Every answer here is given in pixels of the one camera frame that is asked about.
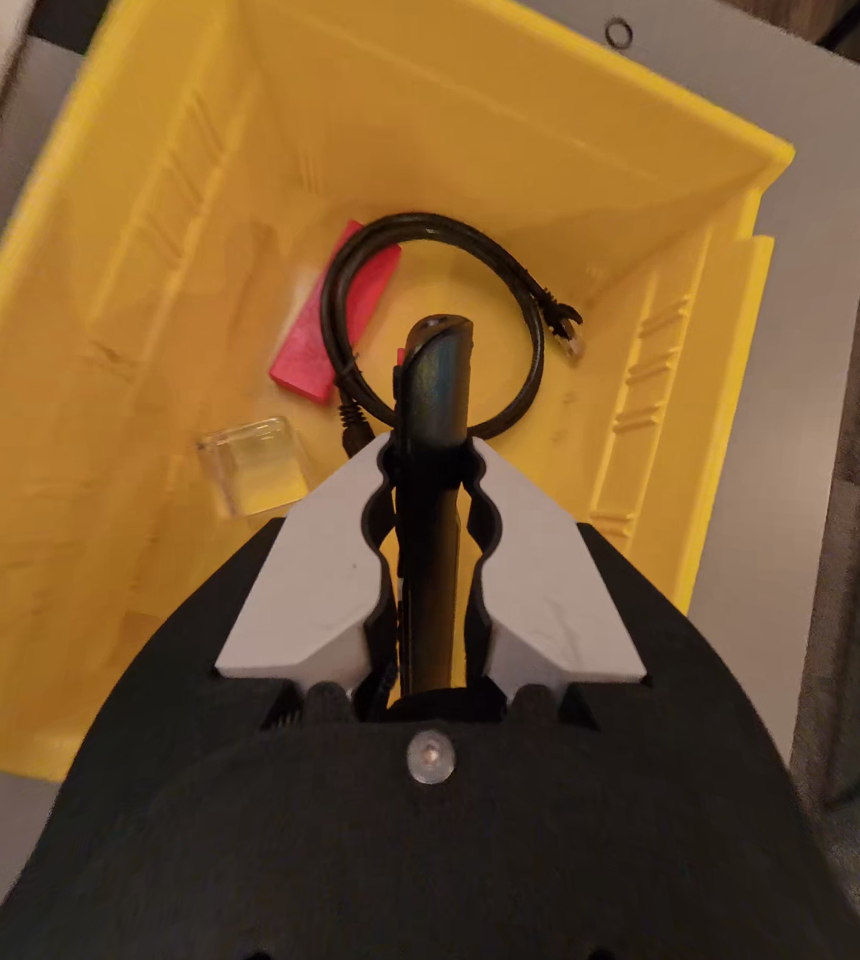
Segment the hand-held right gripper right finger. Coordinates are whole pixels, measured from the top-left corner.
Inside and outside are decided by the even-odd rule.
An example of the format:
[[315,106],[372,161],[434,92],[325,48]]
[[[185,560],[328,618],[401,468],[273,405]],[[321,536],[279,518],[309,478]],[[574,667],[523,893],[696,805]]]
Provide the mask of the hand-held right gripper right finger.
[[482,554],[464,621],[467,680],[639,682],[646,668],[578,523],[484,440],[467,457],[467,532]]

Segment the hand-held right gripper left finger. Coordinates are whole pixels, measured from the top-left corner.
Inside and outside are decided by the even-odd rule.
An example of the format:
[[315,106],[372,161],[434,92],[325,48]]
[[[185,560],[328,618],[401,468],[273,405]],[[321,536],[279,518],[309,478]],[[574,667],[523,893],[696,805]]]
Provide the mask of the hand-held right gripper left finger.
[[221,677],[354,689],[371,672],[364,621],[382,572],[363,520],[387,441],[371,441],[287,513],[217,657]]

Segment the clear glass cube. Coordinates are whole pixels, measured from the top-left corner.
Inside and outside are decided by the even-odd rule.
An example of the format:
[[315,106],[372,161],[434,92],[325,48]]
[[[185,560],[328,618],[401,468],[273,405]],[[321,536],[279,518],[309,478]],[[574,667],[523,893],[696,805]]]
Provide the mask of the clear glass cube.
[[228,519],[281,516],[313,489],[301,442],[282,416],[203,435],[196,453]]

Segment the black remote control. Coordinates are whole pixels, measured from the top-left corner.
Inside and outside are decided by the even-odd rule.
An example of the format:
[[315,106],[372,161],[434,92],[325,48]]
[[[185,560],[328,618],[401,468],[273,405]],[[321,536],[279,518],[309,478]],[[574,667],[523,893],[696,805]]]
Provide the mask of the black remote control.
[[412,329],[394,371],[402,698],[451,684],[472,347],[469,319],[427,317]]

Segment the red wooden block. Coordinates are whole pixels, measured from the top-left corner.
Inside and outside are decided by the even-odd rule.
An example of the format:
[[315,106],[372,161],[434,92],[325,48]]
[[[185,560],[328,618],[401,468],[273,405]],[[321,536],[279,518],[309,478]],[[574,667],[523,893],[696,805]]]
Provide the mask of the red wooden block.
[[[320,328],[320,295],[334,256],[361,228],[360,222],[348,220],[334,237],[327,258],[298,272],[285,329],[268,366],[268,377],[278,388],[319,407],[333,405],[336,396],[335,375]],[[369,260],[354,277],[346,301],[346,328],[352,347],[364,339],[401,255],[400,246],[390,246]]]

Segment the yellow plastic bin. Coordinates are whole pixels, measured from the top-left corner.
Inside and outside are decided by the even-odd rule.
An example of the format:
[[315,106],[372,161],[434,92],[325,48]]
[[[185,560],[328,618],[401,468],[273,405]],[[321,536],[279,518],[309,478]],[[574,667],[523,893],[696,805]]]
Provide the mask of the yellow plastic bin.
[[116,2],[0,244],[0,770],[61,781],[250,536],[199,438],[335,410],[271,357],[350,220],[466,222],[584,318],[495,449],[683,612],[794,147],[514,2]]

